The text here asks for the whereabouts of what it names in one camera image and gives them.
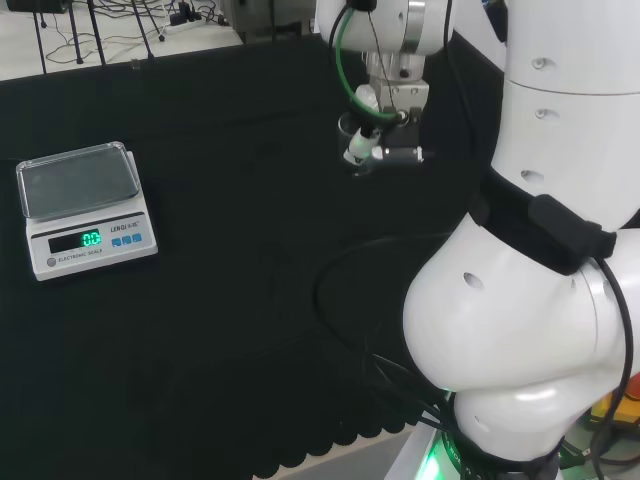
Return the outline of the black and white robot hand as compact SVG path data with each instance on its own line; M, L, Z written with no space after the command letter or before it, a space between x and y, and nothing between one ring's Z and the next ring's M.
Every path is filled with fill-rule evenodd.
M342 158L358 172L422 163L429 156L419 141L428 94L424 81L386 85L375 79L359 86L362 105L352 106L338 122Z

